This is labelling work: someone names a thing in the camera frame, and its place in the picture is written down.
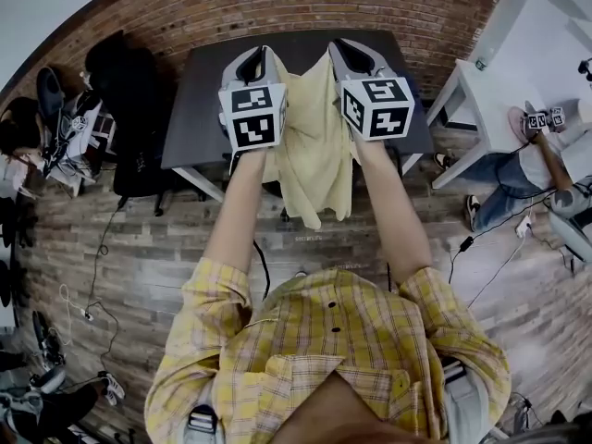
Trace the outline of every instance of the table leg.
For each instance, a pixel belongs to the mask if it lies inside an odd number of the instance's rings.
[[[436,100],[434,101],[432,106],[429,107],[429,110],[427,111],[426,119],[427,119],[427,126],[428,127],[432,125],[432,122],[438,116],[438,114],[440,113],[440,110],[442,110],[442,107],[444,106],[444,104],[446,104],[448,102],[448,100],[450,99],[450,96],[452,95],[454,90],[458,87],[458,85],[459,85],[459,69],[455,68],[452,71],[452,74],[450,74],[450,77],[448,78],[446,83],[444,84],[444,87],[442,87],[442,90],[438,94],[438,97],[436,98]]]
[[[207,195],[216,199],[219,203],[224,201],[224,192],[222,192],[220,188],[214,185],[202,173],[197,171],[197,169],[193,167],[174,167],[173,171],[175,171],[182,178],[186,179],[193,186],[198,187]]]
[[[411,156],[409,156],[404,162],[403,162],[403,166],[401,167],[401,172],[403,174],[405,174],[407,171],[409,171],[413,165],[415,163],[417,163],[417,161],[419,161],[419,158],[422,157],[421,153],[413,153]]]
[[[487,145],[484,142],[479,142],[460,160],[454,163],[454,165],[449,167],[446,171],[434,179],[434,182],[432,182],[432,188],[440,189],[444,187],[445,184],[448,184],[449,181],[460,175],[467,167],[486,155],[487,151]]]

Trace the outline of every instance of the white cable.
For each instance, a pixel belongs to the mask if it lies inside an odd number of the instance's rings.
[[[62,294],[62,288],[66,290],[66,296],[64,296]],[[65,342],[62,339],[61,334],[59,333],[59,331],[55,328],[55,327],[49,327],[49,330],[53,330],[57,336],[59,337],[60,342],[62,342],[62,345],[66,346],[69,345],[70,343],[72,343],[72,316],[70,315],[70,306],[80,309],[81,311],[84,311],[84,308],[78,304],[75,304],[74,302],[72,302],[70,300],[70,292],[68,290],[68,285],[66,283],[62,283],[59,287],[59,297],[66,303],[66,311],[68,311],[68,342]]]
[[[514,257],[514,256],[515,256],[515,255],[518,253],[518,251],[519,251],[519,250],[522,248],[522,246],[524,245],[524,242],[525,242],[525,241],[526,241],[526,235],[524,234],[524,236],[523,236],[523,238],[522,238],[522,241],[520,242],[520,245],[518,245],[518,246],[515,248],[515,250],[512,252],[512,255],[510,255],[510,258],[508,258],[508,259],[507,259],[507,260],[506,260],[506,261],[503,263],[503,265],[499,267],[499,270],[498,270],[498,271],[496,271],[496,274],[493,276],[493,278],[492,278],[492,279],[490,279],[490,280],[487,282],[487,284],[486,284],[486,285],[485,285],[485,286],[484,286],[484,287],[483,287],[483,288],[482,288],[482,289],[479,291],[479,294],[477,294],[477,295],[475,296],[475,298],[474,298],[474,299],[473,299],[473,300],[472,300],[472,301],[469,303],[469,306],[467,307],[467,309],[470,309],[470,308],[471,308],[471,306],[472,306],[472,305],[473,305],[473,303],[474,303],[474,302],[477,300],[477,298],[478,298],[479,296],[481,296],[481,293],[482,293],[483,291],[485,291],[485,288],[486,288],[487,286],[489,286],[489,285],[490,285],[490,284],[493,282],[493,280],[494,280],[495,278],[497,278],[497,277],[498,277],[498,275],[500,274],[500,271],[503,269],[503,267],[504,267],[505,265],[507,265],[509,262],[511,262],[511,261],[512,261],[512,258],[513,258],[513,257]]]

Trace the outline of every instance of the jeans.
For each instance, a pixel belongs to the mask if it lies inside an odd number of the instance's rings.
[[[46,438],[57,438],[62,444],[79,444],[80,439],[68,427],[82,419],[98,400],[93,385],[85,385],[74,393],[42,395],[42,398],[39,423],[33,414],[13,412],[18,433],[33,444],[41,444]]]
[[[474,232],[496,227],[511,215],[523,210],[531,202],[530,198],[516,199],[507,195],[506,192],[521,197],[536,195],[542,191],[524,175],[520,167],[518,154],[487,154],[463,171],[460,177],[498,184],[496,176],[498,165],[499,182],[503,184],[504,189],[498,186],[487,200],[481,204],[481,208],[477,211],[471,226]]]

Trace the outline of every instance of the white box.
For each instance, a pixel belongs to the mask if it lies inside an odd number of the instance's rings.
[[[341,115],[365,140],[407,136],[415,100],[405,78],[344,80]]]
[[[275,146],[286,121],[286,84],[243,87],[218,93],[232,152]]]

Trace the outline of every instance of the shoe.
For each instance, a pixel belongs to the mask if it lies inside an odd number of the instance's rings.
[[[105,370],[99,372],[99,378],[107,380],[107,392],[111,391],[120,400],[123,400],[126,397],[126,392],[123,387],[119,385],[119,382],[117,382],[117,380],[115,380],[115,378],[109,372],[106,372]]]
[[[452,166],[452,158],[450,158],[447,154],[434,153],[433,159],[434,163],[436,163],[442,171],[446,171]]]
[[[481,203],[476,196],[469,195],[466,196],[464,201],[464,208],[466,209],[466,214],[469,217],[469,225],[471,226],[471,230],[475,231],[473,229],[473,221],[475,220],[477,212],[479,212],[479,209],[481,208]]]
[[[115,393],[113,391],[111,391],[110,389],[108,389],[105,392],[105,398],[107,399],[107,402],[111,406],[117,406],[117,397],[115,396]]]

